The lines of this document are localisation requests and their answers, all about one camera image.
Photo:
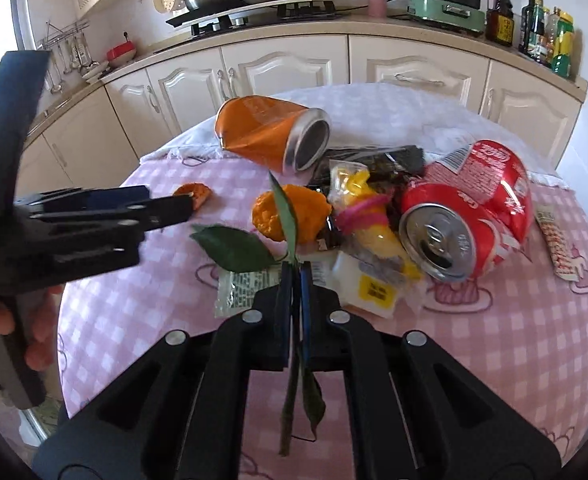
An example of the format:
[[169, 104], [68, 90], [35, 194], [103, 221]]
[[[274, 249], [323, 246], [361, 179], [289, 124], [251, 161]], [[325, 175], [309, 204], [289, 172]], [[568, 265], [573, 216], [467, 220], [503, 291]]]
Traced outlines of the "red patterned stick wrapper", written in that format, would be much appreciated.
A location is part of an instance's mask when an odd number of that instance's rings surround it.
[[565, 233], [556, 218], [553, 208], [538, 205], [535, 218], [544, 237], [554, 274], [563, 281], [576, 283], [579, 280], [578, 272], [572, 263]]

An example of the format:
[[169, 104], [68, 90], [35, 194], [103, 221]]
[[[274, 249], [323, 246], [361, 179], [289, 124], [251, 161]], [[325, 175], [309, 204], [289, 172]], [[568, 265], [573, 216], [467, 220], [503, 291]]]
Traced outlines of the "crushed red cola can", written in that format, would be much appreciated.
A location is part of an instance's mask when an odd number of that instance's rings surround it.
[[492, 140], [431, 162], [397, 203], [401, 245], [421, 270], [449, 283], [498, 266], [522, 248], [533, 222], [525, 167]]

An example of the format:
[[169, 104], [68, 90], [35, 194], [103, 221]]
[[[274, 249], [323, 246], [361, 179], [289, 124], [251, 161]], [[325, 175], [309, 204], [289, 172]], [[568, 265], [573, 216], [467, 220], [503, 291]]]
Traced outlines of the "orange tangerine peel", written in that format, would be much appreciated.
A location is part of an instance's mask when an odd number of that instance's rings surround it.
[[[283, 192], [294, 209], [297, 244], [312, 243], [326, 226], [332, 206], [322, 193], [300, 185], [287, 184], [283, 187]], [[252, 208], [252, 223], [262, 236], [274, 242], [285, 241], [273, 192], [262, 193], [256, 198]]]

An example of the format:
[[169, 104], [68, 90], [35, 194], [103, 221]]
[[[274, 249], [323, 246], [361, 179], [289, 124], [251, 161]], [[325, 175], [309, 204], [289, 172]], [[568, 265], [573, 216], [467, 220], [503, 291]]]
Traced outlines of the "black snack wrapper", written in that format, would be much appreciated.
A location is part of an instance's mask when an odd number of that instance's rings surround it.
[[415, 145], [398, 148], [339, 148], [327, 150], [312, 173], [307, 187], [324, 195], [330, 191], [330, 161], [353, 162], [370, 171], [373, 183], [404, 183], [410, 177], [422, 178], [425, 174], [425, 157], [422, 148]]

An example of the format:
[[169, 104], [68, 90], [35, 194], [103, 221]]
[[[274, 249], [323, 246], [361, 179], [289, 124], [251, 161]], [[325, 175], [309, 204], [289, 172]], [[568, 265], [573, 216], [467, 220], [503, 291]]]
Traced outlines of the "black gas stove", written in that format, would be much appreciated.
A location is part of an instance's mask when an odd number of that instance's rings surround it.
[[192, 40], [198, 40], [246, 28], [333, 20], [337, 15], [331, 0], [273, 0], [230, 9], [214, 6], [214, 12], [183, 12], [166, 23], [175, 30], [188, 32]]

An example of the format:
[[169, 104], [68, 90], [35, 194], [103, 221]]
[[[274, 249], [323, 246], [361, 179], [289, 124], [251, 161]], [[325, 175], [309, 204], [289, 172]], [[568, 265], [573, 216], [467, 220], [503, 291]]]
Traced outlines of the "red bowl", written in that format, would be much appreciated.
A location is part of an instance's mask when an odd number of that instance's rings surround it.
[[130, 62], [137, 54], [137, 48], [132, 41], [125, 41], [122, 44], [109, 50], [106, 54], [108, 65], [117, 68]]

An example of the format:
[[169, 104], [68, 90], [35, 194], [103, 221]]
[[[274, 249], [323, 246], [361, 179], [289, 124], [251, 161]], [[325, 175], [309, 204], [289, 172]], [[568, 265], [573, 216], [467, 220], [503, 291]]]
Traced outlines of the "green yellow oil bottle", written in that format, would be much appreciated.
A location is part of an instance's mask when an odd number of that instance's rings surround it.
[[559, 13], [554, 37], [552, 72], [567, 79], [571, 75], [571, 58], [574, 44], [574, 20], [565, 11]]

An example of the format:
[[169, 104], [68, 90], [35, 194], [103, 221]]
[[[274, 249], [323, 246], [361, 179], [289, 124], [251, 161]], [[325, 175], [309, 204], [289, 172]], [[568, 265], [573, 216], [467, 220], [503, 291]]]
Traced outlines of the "dark soy sauce bottle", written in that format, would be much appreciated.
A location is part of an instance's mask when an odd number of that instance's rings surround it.
[[503, 47], [511, 47], [514, 36], [512, 1], [486, 0], [486, 2], [486, 39]]

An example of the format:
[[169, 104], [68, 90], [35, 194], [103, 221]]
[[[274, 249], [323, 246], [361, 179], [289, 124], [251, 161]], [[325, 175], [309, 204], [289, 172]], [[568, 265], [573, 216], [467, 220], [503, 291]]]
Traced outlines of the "crushed orange soda can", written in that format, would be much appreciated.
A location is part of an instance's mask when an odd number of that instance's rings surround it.
[[224, 103], [214, 131], [224, 151], [292, 176], [314, 166], [326, 151], [331, 119], [321, 108], [244, 96]]

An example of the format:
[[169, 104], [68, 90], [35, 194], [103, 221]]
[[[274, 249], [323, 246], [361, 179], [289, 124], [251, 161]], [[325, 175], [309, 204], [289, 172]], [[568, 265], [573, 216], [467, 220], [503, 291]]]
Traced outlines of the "yellow pink snack wrapper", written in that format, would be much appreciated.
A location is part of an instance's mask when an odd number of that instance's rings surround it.
[[329, 169], [328, 200], [337, 229], [346, 240], [346, 252], [367, 261], [390, 283], [421, 281], [422, 271], [390, 227], [390, 193], [372, 188], [370, 170], [360, 162], [331, 159]]

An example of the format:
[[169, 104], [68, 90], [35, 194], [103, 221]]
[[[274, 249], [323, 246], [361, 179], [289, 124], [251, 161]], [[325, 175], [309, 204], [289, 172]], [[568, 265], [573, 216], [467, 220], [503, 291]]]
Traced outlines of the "hanging utensil rack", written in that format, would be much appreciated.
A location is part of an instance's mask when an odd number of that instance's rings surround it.
[[51, 94], [63, 92], [66, 78], [70, 74], [78, 73], [84, 76], [98, 65], [86, 37], [86, 29], [89, 26], [88, 18], [74, 21], [65, 27], [56, 26], [50, 20], [46, 21], [46, 32], [37, 44], [37, 49], [50, 54], [46, 89]]

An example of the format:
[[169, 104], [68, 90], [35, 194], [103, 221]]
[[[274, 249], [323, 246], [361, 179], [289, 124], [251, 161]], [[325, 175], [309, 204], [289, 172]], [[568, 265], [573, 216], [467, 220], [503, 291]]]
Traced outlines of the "green electric cooker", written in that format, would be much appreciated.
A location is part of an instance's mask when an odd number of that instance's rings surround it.
[[468, 32], [473, 36], [485, 32], [482, 0], [408, 0], [408, 14], [416, 21]]

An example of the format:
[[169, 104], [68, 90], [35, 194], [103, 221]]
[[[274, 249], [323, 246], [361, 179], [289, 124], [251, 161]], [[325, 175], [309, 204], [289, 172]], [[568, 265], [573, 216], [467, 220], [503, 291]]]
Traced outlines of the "dark green glass bottle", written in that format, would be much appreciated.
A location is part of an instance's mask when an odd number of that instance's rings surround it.
[[528, 0], [522, 7], [518, 50], [539, 64], [544, 64], [547, 56], [545, 24], [542, 0]]

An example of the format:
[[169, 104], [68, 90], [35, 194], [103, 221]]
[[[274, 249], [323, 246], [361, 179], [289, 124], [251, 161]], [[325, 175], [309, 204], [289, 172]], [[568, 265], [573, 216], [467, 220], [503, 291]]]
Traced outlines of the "small orange peel piece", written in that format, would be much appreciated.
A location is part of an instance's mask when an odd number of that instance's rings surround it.
[[193, 210], [199, 210], [213, 195], [213, 191], [204, 183], [192, 182], [180, 185], [173, 196], [188, 196], [192, 200]]

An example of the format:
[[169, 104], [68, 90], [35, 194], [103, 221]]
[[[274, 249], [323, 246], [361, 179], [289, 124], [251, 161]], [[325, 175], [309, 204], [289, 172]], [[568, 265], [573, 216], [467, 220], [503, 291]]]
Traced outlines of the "green leafy twig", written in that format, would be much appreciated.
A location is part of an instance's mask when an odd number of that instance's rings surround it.
[[[288, 201], [288, 196], [283, 192], [284, 185], [280, 184], [275, 176], [270, 176], [269, 181], [269, 191], [273, 192], [277, 205], [285, 237], [284, 242], [274, 242], [259, 232], [246, 232], [223, 224], [211, 224], [210, 226], [198, 224], [194, 227], [191, 238], [198, 243], [198, 246], [217, 266], [226, 271], [254, 272], [284, 262], [289, 269], [294, 271], [294, 276], [299, 278], [302, 264], [297, 259], [296, 249], [303, 245], [297, 244], [297, 223], [294, 209]], [[310, 431], [313, 434], [317, 432], [317, 428], [326, 414], [322, 390], [314, 373], [303, 364], [302, 353], [302, 350], [297, 349], [292, 357], [292, 370], [290, 378], [288, 378], [288, 390], [286, 390], [281, 412], [279, 444], [281, 456], [288, 456], [291, 451], [291, 443], [294, 439], [294, 402], [299, 393], [303, 396], [305, 413]]]

